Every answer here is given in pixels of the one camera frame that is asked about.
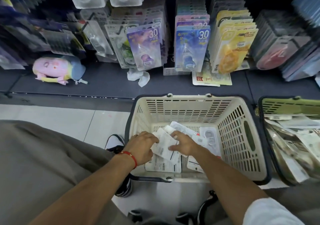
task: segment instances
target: shelf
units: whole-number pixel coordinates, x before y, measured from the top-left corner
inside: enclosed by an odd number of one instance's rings
[[[304,99],[320,100],[320,88],[314,77],[286,82],[277,69],[248,70],[246,76],[255,103],[262,96],[301,96]]]
[[[138,81],[128,81],[127,69],[121,69],[116,63],[91,63],[86,66],[82,79],[89,83],[75,84],[73,81],[64,86],[35,79],[34,74],[22,76],[11,89],[14,93],[51,94],[66,96],[87,96],[134,99],[138,95],[156,95],[172,93],[175,95],[242,95],[252,102],[249,85],[244,71],[231,74],[232,86],[221,87],[194,86],[191,75],[163,76],[162,68],[152,69],[150,81],[144,87]]]
[[[0,92],[7,92],[25,70],[3,70],[0,67]]]

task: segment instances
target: crumpled tissue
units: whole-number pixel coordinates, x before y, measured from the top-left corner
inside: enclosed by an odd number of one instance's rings
[[[138,71],[137,69],[130,68],[127,72],[127,77],[129,81],[136,81],[138,79],[138,85],[140,87],[145,86],[150,80],[150,74],[146,71]]]

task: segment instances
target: person's left hand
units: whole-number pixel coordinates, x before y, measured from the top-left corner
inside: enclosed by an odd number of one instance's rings
[[[159,139],[154,134],[143,131],[139,135],[132,136],[123,150],[130,152],[139,166],[151,160],[153,152],[150,148],[154,143],[159,143]]]

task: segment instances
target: gray pants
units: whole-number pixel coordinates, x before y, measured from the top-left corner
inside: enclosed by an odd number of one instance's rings
[[[112,157],[104,149],[33,123],[0,121],[0,224],[29,223]],[[269,193],[308,225],[320,221],[319,191],[317,184]],[[208,219],[220,209],[210,207]],[[97,224],[132,222],[110,201]]]

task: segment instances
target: floor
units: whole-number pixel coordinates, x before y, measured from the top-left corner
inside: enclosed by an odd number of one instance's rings
[[[24,120],[66,134],[101,148],[111,134],[124,136],[129,112],[66,109],[42,106],[1,105],[0,119]],[[277,178],[263,189],[285,185]],[[134,182],[134,193],[128,198],[114,197],[113,202],[124,213],[141,209],[175,224],[180,212],[196,214],[208,198],[210,186],[199,183]]]

